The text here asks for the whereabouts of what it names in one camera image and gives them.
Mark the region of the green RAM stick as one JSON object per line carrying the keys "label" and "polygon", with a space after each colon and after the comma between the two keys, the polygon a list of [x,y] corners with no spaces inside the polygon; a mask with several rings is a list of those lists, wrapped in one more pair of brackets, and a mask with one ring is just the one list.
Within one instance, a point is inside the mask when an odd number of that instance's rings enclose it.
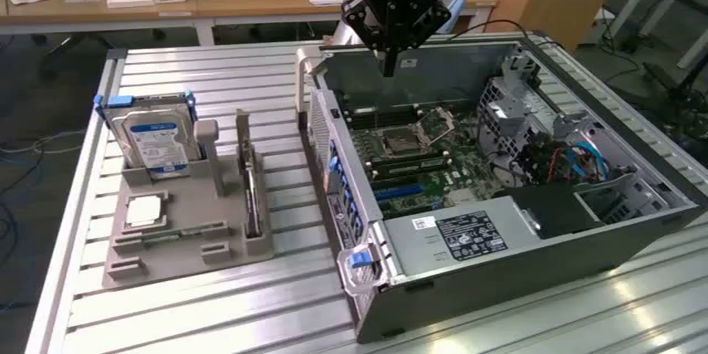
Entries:
{"label": "green RAM stick", "polygon": [[182,239],[190,239],[193,237],[204,237],[208,232],[206,227],[190,227],[178,230],[162,230],[152,233],[145,233],[140,236],[145,243],[169,242]]}

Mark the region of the silver CPU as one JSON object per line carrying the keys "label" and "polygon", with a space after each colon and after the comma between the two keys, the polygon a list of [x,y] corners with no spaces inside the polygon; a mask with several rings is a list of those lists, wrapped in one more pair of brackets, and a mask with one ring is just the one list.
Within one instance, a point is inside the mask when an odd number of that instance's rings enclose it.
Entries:
{"label": "silver CPU", "polygon": [[157,196],[134,197],[126,206],[126,226],[153,225],[161,214],[161,199]]}

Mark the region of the hard disk in blue carrier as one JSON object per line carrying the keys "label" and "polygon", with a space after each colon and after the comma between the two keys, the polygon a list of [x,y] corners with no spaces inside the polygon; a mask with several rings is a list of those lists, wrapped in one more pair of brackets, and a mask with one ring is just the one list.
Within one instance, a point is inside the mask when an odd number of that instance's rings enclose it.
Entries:
{"label": "hard disk in blue carrier", "polygon": [[97,95],[93,103],[126,166],[144,168],[153,180],[186,176],[190,162],[202,158],[193,136],[197,115],[192,92]]}

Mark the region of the grey power supply unit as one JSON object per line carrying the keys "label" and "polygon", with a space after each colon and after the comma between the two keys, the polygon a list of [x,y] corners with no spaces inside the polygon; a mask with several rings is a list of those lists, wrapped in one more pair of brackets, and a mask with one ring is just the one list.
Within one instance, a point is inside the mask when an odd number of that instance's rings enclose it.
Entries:
{"label": "grey power supply unit", "polygon": [[509,196],[385,220],[386,243],[406,277],[438,274],[528,249],[541,239]]}

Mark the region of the perforated metal disk bay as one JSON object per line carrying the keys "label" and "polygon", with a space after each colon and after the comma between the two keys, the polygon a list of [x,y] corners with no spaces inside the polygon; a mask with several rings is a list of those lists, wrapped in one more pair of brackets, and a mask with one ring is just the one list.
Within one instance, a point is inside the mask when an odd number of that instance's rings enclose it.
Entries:
{"label": "perforated metal disk bay", "polygon": [[501,76],[490,78],[477,102],[484,152],[513,158],[537,134],[553,134],[556,116],[557,112],[524,82],[513,80],[508,86]]}

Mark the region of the grey printed parts rack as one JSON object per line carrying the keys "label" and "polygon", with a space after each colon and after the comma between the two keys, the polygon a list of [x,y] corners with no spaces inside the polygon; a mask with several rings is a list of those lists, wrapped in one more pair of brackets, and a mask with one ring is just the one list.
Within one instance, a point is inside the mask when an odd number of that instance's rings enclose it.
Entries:
{"label": "grey printed parts rack", "polygon": [[[237,151],[216,152],[217,122],[200,120],[194,139],[204,145],[205,158],[190,162],[184,177],[153,180],[144,168],[124,168],[108,240],[102,287],[122,289],[184,276],[226,269],[270,259],[274,243],[261,161],[264,236],[248,239],[244,232],[246,203]],[[161,214],[153,225],[126,226],[126,206],[134,197],[157,196]],[[206,227],[204,237],[145,243],[140,236],[162,230]]]}

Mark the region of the open black PC case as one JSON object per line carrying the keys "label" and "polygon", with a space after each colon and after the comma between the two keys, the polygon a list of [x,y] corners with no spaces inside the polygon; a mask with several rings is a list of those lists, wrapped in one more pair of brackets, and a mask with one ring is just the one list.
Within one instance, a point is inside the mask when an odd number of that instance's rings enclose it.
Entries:
{"label": "open black PC case", "polygon": [[[389,108],[448,99],[477,102],[488,81],[524,82],[557,112],[512,158],[485,153],[541,241],[434,275],[406,277],[386,243],[348,132],[344,102]],[[406,51],[393,76],[364,46],[296,53],[296,109],[317,205],[330,239],[353,330],[376,342],[469,311],[614,269],[708,212],[708,172],[557,46],[520,34],[430,41]],[[480,124],[477,117],[477,146]],[[348,267],[368,250],[373,262]]]}

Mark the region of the black RAM slot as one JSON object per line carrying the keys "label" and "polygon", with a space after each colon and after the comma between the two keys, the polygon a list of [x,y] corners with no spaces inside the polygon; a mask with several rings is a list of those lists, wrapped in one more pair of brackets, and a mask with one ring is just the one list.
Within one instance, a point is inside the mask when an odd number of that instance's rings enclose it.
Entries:
{"label": "black RAM slot", "polygon": [[350,129],[381,129],[390,126],[412,124],[416,118],[393,117],[392,115],[369,115],[362,118],[349,118],[346,125]]}
{"label": "black RAM slot", "polygon": [[377,109],[374,107],[346,109],[344,114],[348,117],[369,117],[369,116],[393,116],[393,115],[414,115],[416,111],[406,107],[397,109]]}

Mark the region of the installed RAM stick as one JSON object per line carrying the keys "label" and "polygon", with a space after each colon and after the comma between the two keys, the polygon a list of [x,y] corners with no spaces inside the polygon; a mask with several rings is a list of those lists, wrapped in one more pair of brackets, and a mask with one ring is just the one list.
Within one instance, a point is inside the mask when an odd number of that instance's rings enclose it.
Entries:
{"label": "installed RAM stick", "polygon": [[390,172],[393,169],[402,167],[413,167],[413,169],[418,169],[422,167],[440,166],[444,165],[445,162],[445,155],[418,155],[402,158],[388,158],[378,161],[366,161],[364,163],[364,168],[366,170],[377,170],[378,172]]}

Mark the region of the blue expansion slot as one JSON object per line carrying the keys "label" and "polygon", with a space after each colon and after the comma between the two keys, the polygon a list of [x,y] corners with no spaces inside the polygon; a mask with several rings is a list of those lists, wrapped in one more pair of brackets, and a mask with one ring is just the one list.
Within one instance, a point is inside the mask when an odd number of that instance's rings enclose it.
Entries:
{"label": "blue expansion slot", "polygon": [[384,188],[373,192],[376,201],[388,201],[404,196],[418,195],[425,191],[424,187],[418,184],[404,185],[397,187]]}

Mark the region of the black floor stand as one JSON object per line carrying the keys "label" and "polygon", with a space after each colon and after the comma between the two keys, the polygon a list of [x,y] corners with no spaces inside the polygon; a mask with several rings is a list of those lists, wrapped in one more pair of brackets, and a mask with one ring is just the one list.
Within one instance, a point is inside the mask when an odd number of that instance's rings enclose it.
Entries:
{"label": "black floor stand", "polygon": [[685,78],[677,82],[665,70],[653,63],[645,63],[645,77],[654,80],[665,90],[665,97],[673,104],[688,104],[694,109],[708,109],[708,95],[694,89],[694,83],[704,68],[708,56],[690,68]]}

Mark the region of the low profile graphics card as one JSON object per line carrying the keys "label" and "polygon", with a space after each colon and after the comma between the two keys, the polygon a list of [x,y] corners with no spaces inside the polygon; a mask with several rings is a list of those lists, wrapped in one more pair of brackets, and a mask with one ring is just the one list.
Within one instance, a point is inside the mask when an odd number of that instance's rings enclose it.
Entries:
{"label": "low profile graphics card", "polygon": [[242,109],[236,112],[237,168],[242,177],[246,221],[244,232],[248,239],[264,236],[265,208],[262,204],[261,161],[250,139],[250,114]]}

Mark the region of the metal socket cover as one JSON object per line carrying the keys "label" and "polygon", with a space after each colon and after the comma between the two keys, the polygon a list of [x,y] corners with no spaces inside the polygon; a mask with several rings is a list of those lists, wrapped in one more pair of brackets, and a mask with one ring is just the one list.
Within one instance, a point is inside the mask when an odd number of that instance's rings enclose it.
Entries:
{"label": "metal socket cover", "polygon": [[440,135],[456,127],[453,114],[448,108],[436,106],[425,111],[416,124],[432,135]]}

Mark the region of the CPU socket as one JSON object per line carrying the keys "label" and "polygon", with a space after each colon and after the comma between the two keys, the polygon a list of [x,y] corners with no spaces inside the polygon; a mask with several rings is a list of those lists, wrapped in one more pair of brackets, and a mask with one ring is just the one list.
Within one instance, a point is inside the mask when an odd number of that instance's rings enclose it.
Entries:
{"label": "CPU socket", "polygon": [[422,144],[410,127],[386,129],[381,133],[385,154],[390,158],[417,155],[424,152]]}

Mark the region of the green motherboard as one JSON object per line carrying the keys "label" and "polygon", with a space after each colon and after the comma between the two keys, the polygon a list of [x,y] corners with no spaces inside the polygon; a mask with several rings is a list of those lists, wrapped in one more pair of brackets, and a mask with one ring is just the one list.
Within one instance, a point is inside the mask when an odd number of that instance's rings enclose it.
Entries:
{"label": "green motherboard", "polygon": [[[425,111],[436,106],[450,110],[456,127],[440,135],[426,133],[416,124]],[[448,99],[424,104],[402,104],[389,108],[376,105],[353,106],[346,100],[342,113],[346,109],[374,107],[377,109],[409,108],[414,115],[393,115],[393,117],[416,118],[412,124],[390,126],[381,129],[354,130],[348,127],[353,142],[353,149],[362,166],[368,186],[372,191],[389,187],[418,184],[425,191],[418,195],[404,196],[388,201],[376,201],[385,218],[409,216],[422,211],[453,207],[462,202],[484,201],[490,199],[504,189],[494,172],[490,170],[488,155],[477,146],[477,112],[468,99]],[[381,133],[386,129],[410,127],[422,144],[424,152],[417,155],[445,155],[444,165],[433,167],[402,167],[390,172],[366,170],[366,161],[378,161],[390,157],[385,154]]]}

